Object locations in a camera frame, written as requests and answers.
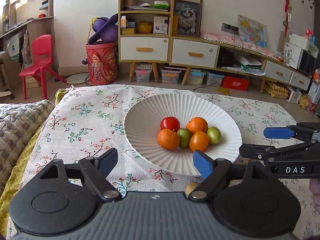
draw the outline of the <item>red plastic chair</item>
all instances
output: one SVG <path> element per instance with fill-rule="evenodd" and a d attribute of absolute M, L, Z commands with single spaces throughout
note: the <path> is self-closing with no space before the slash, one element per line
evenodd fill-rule
<path fill-rule="evenodd" d="M 32 54 L 33 54 L 33 65 L 29 68 L 25 68 L 21 71 L 19 76 L 22 77 L 22 88 L 24 100 L 27 99 L 27 88 L 26 88 L 26 77 L 32 76 L 39 82 L 41 82 L 42 86 L 42 95 L 44 99 L 48 99 L 47 97 L 47 84 L 45 80 L 45 71 L 48 71 L 52 76 L 60 79 L 62 82 L 66 83 L 67 81 L 57 73 L 55 73 L 52 69 L 52 36 L 51 35 L 43 35 L 36 38 L 32 46 Z"/>

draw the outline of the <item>wall outlet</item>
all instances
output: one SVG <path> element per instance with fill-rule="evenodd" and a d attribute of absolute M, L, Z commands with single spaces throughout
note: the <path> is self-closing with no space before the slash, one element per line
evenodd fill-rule
<path fill-rule="evenodd" d="M 227 33 L 236 34 L 239 32 L 239 28 L 230 24 L 222 23 L 221 30 Z"/>

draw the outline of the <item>drawer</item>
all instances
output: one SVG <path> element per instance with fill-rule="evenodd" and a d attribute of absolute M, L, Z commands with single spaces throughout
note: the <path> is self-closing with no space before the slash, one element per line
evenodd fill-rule
<path fill-rule="evenodd" d="M 122 37 L 120 38 L 121 60 L 167 61 L 168 38 Z"/>
<path fill-rule="evenodd" d="M 280 66 L 271 61 L 267 61 L 266 68 L 264 71 L 266 72 L 266 77 L 273 78 L 284 83 L 290 82 L 293 72 L 292 70 Z"/>
<path fill-rule="evenodd" d="M 291 78 L 289 84 L 294 87 L 298 87 L 303 90 L 307 90 L 308 86 L 310 84 L 310 78 L 302 76 L 301 74 L 299 74 L 297 72 L 293 72 L 292 78 Z"/>
<path fill-rule="evenodd" d="M 217 45 L 174 39 L 171 63 L 214 68 L 217 51 Z"/>

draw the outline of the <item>ribbed white bowl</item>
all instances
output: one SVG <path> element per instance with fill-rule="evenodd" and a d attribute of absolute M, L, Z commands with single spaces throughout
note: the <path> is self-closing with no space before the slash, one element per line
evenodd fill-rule
<path fill-rule="evenodd" d="M 220 129 L 222 140 L 209 145 L 205 153 L 212 159 L 235 161 L 239 155 L 242 138 L 235 121 L 220 107 L 199 97 L 185 94 L 160 94 L 136 103 L 124 119 L 124 134 L 132 148 L 145 160 L 166 171 L 182 175 L 199 175 L 193 165 L 190 149 L 168 151 L 159 146 L 157 135 L 160 122 L 167 116 L 179 119 L 185 128 L 193 117 L 206 119 L 209 127 Z"/>

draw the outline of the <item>orange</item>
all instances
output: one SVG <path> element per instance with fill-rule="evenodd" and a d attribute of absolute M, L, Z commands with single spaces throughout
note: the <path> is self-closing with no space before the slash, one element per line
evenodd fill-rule
<path fill-rule="evenodd" d="M 170 129 L 163 129 L 157 136 L 158 144 L 167 150 L 174 151 L 180 143 L 180 136 Z"/>
<path fill-rule="evenodd" d="M 204 132 L 196 132 L 190 139 L 189 147 L 192 152 L 195 150 L 204 151 L 209 145 L 209 136 Z"/>
<path fill-rule="evenodd" d="M 208 130 L 208 123 L 202 117 L 194 117 L 187 123 L 186 128 L 191 134 L 195 134 L 196 132 L 206 133 Z"/>

